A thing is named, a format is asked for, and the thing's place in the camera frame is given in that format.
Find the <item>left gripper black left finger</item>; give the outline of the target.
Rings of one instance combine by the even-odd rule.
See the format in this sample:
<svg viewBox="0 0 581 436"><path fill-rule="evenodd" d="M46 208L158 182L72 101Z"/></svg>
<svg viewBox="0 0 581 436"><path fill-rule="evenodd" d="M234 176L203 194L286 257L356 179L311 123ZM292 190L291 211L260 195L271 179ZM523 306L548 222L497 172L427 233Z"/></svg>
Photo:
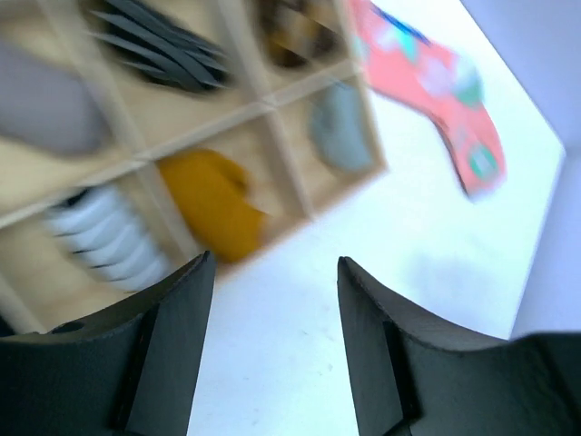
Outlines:
<svg viewBox="0 0 581 436"><path fill-rule="evenodd" d="M203 253L124 300L1 341L4 435L183 435L212 304Z"/></svg>

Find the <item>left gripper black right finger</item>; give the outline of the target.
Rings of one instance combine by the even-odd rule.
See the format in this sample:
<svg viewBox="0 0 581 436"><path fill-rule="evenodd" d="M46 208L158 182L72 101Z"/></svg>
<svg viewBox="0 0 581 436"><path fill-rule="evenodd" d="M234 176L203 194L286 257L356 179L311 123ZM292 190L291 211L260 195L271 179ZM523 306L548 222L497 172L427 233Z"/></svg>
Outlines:
<svg viewBox="0 0 581 436"><path fill-rule="evenodd" d="M580 337L501 340L392 291L349 257L338 297L362 435L577 435Z"/></svg>

